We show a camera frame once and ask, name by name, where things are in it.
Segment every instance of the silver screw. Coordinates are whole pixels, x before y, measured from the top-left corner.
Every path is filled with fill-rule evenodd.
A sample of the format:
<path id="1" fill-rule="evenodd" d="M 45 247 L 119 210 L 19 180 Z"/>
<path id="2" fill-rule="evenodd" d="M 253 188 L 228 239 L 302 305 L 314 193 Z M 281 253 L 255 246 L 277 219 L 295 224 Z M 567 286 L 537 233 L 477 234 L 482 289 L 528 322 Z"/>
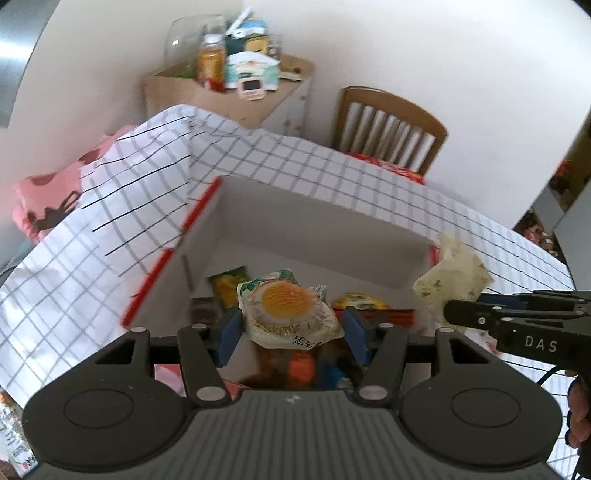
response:
<path id="1" fill-rule="evenodd" d="M 197 390 L 197 398 L 203 401 L 218 401 L 226 396 L 226 391 L 221 387 L 202 387 Z"/>
<path id="2" fill-rule="evenodd" d="M 383 400 L 388 396 L 388 390 L 379 385 L 366 385 L 359 389 L 359 396 L 364 400 Z"/>

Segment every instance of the bottle of orange liquid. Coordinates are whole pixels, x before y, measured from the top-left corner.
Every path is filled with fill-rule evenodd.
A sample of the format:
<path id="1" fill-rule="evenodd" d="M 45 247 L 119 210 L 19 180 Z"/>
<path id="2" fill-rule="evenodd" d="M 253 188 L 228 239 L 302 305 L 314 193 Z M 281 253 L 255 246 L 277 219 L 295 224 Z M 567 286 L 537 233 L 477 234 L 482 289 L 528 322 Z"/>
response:
<path id="1" fill-rule="evenodd" d="M 215 92 L 225 92 L 224 66 L 226 63 L 226 44 L 223 36 L 210 33 L 203 36 L 197 61 L 197 79 L 203 88 Z"/>

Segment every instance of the crumpled wrapper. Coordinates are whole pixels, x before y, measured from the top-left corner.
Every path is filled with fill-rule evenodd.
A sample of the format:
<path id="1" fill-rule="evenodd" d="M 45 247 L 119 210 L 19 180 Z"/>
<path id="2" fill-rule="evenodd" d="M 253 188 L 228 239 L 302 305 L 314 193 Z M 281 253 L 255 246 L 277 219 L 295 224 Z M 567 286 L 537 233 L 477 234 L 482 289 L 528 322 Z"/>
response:
<path id="1" fill-rule="evenodd" d="M 240 283 L 237 292 L 246 334 L 261 347 L 310 350 L 344 335 L 322 301 L 326 286 L 304 288 L 291 270 Z"/>
<path id="2" fill-rule="evenodd" d="M 449 300 L 476 301 L 482 290 L 493 283 L 488 270 L 473 249 L 446 233 L 439 237 L 439 263 L 418 278 L 413 291 L 443 325 L 443 307 Z M 465 327 L 451 325 L 462 333 Z"/>

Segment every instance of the pink cloth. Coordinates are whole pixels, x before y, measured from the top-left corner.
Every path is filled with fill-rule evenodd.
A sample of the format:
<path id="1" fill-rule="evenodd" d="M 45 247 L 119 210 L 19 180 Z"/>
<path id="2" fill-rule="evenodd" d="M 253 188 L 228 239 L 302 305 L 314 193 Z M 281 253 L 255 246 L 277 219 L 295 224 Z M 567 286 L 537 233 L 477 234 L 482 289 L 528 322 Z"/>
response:
<path id="1" fill-rule="evenodd" d="M 27 177 L 17 183 L 14 189 L 19 203 L 12 210 L 17 227 L 33 242 L 43 240 L 76 207 L 80 197 L 80 167 L 101 158 L 119 137 L 134 128 L 125 125 L 115 135 L 105 135 L 95 148 L 61 171 Z"/>

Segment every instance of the human hand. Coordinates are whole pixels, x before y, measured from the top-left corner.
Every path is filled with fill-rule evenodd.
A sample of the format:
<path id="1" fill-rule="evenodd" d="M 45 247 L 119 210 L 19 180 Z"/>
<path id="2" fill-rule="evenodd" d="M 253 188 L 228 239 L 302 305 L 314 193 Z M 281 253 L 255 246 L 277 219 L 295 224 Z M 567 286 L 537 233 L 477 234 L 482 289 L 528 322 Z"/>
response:
<path id="1" fill-rule="evenodd" d="M 576 375 L 571 371 L 567 371 L 566 374 L 569 377 Z M 589 397 L 583 391 L 579 378 L 570 384 L 568 400 L 570 414 L 567 418 L 567 426 L 569 431 L 566 432 L 565 441 L 572 448 L 579 448 L 591 434 L 591 423 L 586 418 L 589 413 Z"/>

